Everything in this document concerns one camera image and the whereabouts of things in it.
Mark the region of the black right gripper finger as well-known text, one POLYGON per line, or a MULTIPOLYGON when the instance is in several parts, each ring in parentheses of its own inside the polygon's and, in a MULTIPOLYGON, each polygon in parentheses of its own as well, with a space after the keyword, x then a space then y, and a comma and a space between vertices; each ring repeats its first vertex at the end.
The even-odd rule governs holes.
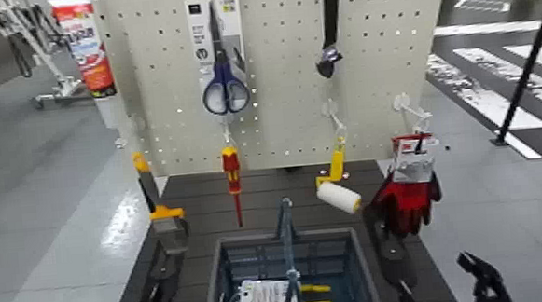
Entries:
POLYGON ((409 286, 402 279, 396 283, 396 291, 399 302, 417 302, 409 286))
POLYGON ((468 251, 462 251, 456 258, 460 268, 475 278, 473 302, 514 302, 505 287, 500 272, 489 262, 468 251))

